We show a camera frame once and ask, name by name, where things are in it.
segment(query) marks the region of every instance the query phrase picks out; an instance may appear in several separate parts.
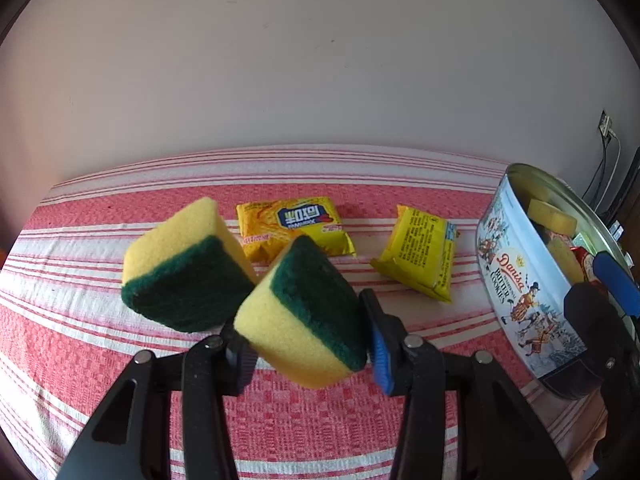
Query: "blue handle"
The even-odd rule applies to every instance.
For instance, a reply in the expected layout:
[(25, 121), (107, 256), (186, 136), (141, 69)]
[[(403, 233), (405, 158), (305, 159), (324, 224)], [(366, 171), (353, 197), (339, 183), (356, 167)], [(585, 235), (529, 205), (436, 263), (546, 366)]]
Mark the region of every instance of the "blue handle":
[(376, 326), (372, 327), (371, 364), (373, 365), (373, 377), (385, 395), (391, 395), (395, 381), (391, 375), (391, 362), (389, 350), (385, 339)]
[(640, 290), (636, 282), (606, 251), (593, 259), (593, 273), (630, 316), (640, 316)]

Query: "screw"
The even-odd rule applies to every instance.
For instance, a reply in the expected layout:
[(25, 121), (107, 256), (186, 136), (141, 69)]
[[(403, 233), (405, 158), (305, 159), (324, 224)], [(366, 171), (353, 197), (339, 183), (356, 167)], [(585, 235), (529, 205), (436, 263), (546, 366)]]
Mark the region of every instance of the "screw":
[(404, 338), (404, 346), (407, 348), (418, 348), (422, 346), (422, 343), (424, 343), (424, 341), (419, 335), (409, 334)]
[(222, 346), (222, 338), (219, 335), (212, 335), (205, 340), (204, 348), (215, 350)]
[(133, 362), (137, 365), (142, 365), (151, 361), (153, 356), (154, 355), (151, 353), (151, 350), (141, 350), (133, 356)]
[(487, 365), (491, 361), (494, 360), (494, 356), (489, 354), (486, 350), (479, 350), (476, 352), (476, 361), (478, 361), (481, 365)]

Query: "bed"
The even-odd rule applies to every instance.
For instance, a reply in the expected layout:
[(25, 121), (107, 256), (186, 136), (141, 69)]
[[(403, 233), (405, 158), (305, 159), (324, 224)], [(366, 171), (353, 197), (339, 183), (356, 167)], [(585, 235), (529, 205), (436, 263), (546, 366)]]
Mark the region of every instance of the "bed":
[[(354, 289), (373, 288), (387, 312), (438, 348), (489, 350), (565, 459), (579, 468), (577, 457), (605, 417), (600, 396), (561, 400), (534, 380), (505, 338), (480, 280), (474, 232), (505, 167), (450, 153), (298, 145), (167, 157), (54, 186), (0, 272), (0, 427), (37, 478), (53, 479), (135, 352), (169, 355), (204, 336), (174, 332), (120, 301), (122, 257), (143, 232), (201, 196), (219, 201), (237, 233), (238, 203), (328, 195), (357, 250), (356, 258), (333, 258)], [(398, 203), (456, 223), (453, 304), (431, 300), (369, 265), (390, 235)], [(180, 479), (179, 394), (173, 400), (171, 468)], [(383, 479), (402, 399), (383, 396), (369, 367), (334, 386), (307, 390), (259, 360), (245, 393), (226, 399), (225, 407), (240, 478)], [(445, 478), (454, 475), (456, 447), (449, 403)]]

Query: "sponge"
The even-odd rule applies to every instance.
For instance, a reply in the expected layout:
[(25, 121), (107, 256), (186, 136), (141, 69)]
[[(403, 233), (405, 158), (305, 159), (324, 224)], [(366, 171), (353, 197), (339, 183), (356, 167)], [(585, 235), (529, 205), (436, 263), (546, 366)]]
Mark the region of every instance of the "sponge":
[(134, 241), (124, 256), (122, 301), (181, 332), (200, 332), (236, 313), (258, 278), (208, 197)]
[(542, 202), (542, 200), (536, 200), (535, 198), (529, 203), (527, 216), (529, 219), (546, 227), (550, 231), (571, 237), (574, 236), (575, 229), (578, 225), (578, 221), (571, 215), (560, 211), (557, 207), (547, 202)]
[(234, 327), (277, 371), (307, 388), (335, 383), (367, 362), (369, 329), (358, 297), (307, 236), (279, 254)]
[(584, 273), (580, 263), (578, 263), (574, 252), (562, 241), (562, 238), (551, 238), (546, 248), (571, 285), (584, 281)]

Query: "power cord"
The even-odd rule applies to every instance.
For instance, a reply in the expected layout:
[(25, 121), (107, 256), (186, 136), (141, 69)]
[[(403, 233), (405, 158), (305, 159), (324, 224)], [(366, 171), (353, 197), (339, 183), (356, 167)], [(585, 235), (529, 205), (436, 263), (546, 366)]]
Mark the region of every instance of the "power cord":
[(620, 139), (618, 138), (618, 136), (613, 131), (610, 131), (609, 133), (612, 135), (612, 137), (614, 139), (616, 139), (616, 142), (618, 143), (618, 154), (616, 155), (616, 163), (613, 165), (613, 170), (611, 171), (611, 175), (609, 176), (609, 181), (607, 182), (607, 186), (605, 187), (604, 191), (602, 192), (602, 196), (600, 197), (600, 200), (598, 200), (598, 203), (596, 204), (596, 207), (593, 208), (594, 211), (598, 210), (598, 208), (600, 207), (600, 204), (604, 200), (604, 196), (607, 194), (607, 191), (609, 190), (609, 186), (611, 186), (611, 181), (613, 180), (613, 176), (616, 173), (616, 169), (618, 168), (618, 162), (620, 161), (620, 151), (621, 151), (621, 148), (622, 148), (620, 146)]
[[(605, 140), (604, 140), (604, 136), (600, 137), (602, 139), (602, 158), (600, 159), (600, 163), (598, 164), (598, 167), (596, 168), (596, 171), (593, 172), (593, 176), (591, 177), (591, 181), (589, 183), (589, 185), (587, 186), (587, 189), (584, 190), (584, 193), (582, 194), (582, 199), (584, 199), (585, 196), (587, 196), (587, 193), (589, 192), (589, 190), (591, 189), (591, 186), (593, 185), (593, 181), (596, 179), (596, 176), (598, 174), (598, 172), (600, 171), (600, 168), (603, 167), (604, 162), (607, 159), (607, 148), (609, 147), (609, 142), (610, 142), (610, 137), (607, 137), (607, 143), (605, 144)], [(603, 179), (603, 172), (600, 172), (600, 181), (602, 181)]]
[(602, 137), (602, 170), (600, 171), (600, 179), (598, 181), (598, 187), (596, 187), (596, 191), (589, 200), (589, 207), (595, 211), (594, 205), (596, 200), (598, 199), (598, 193), (600, 192), (600, 188), (602, 187), (602, 181), (604, 180), (604, 173), (607, 169), (607, 148), (609, 147), (609, 143), (605, 143), (604, 137)]

